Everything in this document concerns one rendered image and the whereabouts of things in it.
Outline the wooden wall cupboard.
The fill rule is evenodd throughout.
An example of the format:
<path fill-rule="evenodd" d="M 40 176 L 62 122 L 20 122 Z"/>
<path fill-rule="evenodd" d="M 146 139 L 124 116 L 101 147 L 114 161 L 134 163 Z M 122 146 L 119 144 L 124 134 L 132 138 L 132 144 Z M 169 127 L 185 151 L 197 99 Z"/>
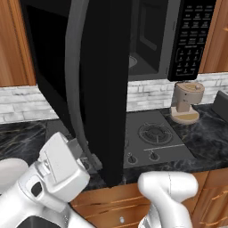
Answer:
<path fill-rule="evenodd" d="M 0 87 L 35 84 L 20 1 L 0 0 Z"/>
<path fill-rule="evenodd" d="M 199 73 L 228 72 L 228 0 L 216 0 Z"/>

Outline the dark grey toaster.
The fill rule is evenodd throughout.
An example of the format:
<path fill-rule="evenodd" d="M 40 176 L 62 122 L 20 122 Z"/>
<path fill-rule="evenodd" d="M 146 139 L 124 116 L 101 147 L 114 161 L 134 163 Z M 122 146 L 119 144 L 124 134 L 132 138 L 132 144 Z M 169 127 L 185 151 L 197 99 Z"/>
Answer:
<path fill-rule="evenodd" d="M 218 91 L 212 110 L 228 123 L 228 94 Z"/>

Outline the wooden base cupboard door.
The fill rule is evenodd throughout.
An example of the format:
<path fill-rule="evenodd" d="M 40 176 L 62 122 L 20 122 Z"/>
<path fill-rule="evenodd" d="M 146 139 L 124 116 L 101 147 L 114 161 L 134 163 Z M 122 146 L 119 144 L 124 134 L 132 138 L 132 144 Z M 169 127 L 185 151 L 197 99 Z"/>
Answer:
<path fill-rule="evenodd" d="M 193 228 L 228 226 L 228 167 L 208 173 L 191 221 Z"/>

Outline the wooden base drawer front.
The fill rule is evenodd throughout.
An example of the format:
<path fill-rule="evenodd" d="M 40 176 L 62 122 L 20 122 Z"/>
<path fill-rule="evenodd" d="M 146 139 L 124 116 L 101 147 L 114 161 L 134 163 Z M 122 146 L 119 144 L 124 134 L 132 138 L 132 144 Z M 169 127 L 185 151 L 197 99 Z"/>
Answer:
<path fill-rule="evenodd" d="M 96 228 L 137 228 L 148 213 L 150 201 L 137 183 L 84 191 L 70 205 Z"/>

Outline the beige coffee machine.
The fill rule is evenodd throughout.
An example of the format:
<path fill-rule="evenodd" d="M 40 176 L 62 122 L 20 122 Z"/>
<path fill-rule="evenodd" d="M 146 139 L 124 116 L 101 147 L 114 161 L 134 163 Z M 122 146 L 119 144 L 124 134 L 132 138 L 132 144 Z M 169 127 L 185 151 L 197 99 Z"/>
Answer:
<path fill-rule="evenodd" d="M 205 91 L 204 85 L 197 82 L 178 82 L 175 84 L 171 103 L 171 119 L 182 125 L 196 123 L 200 114 L 192 107 L 199 104 Z"/>

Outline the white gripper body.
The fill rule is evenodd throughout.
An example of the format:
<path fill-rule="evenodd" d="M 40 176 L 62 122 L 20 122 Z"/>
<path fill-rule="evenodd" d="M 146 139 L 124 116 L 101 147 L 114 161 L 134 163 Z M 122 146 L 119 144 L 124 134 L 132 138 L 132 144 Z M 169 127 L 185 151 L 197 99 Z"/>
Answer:
<path fill-rule="evenodd" d="M 47 164 L 53 184 L 67 180 L 77 171 L 77 161 L 69 155 L 67 138 L 55 133 L 40 151 L 39 160 Z"/>

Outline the black microwave oven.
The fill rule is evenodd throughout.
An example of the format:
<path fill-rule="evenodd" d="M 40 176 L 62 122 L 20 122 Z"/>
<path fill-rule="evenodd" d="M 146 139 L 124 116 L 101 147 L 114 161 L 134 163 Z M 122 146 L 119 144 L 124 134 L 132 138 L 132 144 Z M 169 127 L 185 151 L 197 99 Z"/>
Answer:
<path fill-rule="evenodd" d="M 194 80 L 216 0 L 132 0 L 130 81 Z"/>

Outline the grey hob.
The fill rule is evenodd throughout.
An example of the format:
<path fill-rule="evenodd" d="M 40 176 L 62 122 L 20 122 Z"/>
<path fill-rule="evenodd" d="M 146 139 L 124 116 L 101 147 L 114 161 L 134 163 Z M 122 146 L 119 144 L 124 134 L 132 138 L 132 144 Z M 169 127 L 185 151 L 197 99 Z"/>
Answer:
<path fill-rule="evenodd" d="M 149 159 L 150 151 L 159 155 L 159 160 Z M 136 164 L 129 164 L 127 154 L 137 157 Z M 124 168 L 143 167 L 183 159 L 193 159 L 175 130 L 159 110 L 127 112 Z"/>

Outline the glass microwave turntable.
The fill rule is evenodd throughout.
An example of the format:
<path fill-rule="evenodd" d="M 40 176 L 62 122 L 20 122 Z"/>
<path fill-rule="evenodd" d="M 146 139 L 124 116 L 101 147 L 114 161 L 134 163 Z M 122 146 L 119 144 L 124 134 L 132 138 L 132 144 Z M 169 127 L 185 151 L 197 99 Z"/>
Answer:
<path fill-rule="evenodd" d="M 137 62 L 138 62 L 138 60 L 134 56 L 130 56 L 128 68 L 131 69 L 133 66 L 135 66 L 137 64 Z"/>

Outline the black microwave door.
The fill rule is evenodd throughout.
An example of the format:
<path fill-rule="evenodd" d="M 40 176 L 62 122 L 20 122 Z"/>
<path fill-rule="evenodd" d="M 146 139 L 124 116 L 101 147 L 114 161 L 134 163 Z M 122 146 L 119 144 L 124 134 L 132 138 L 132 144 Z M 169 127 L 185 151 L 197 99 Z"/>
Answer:
<path fill-rule="evenodd" d="M 37 86 L 70 134 L 65 36 L 71 0 L 20 0 Z M 107 186 L 122 181 L 131 0 L 89 0 L 79 63 L 79 105 L 91 154 Z"/>

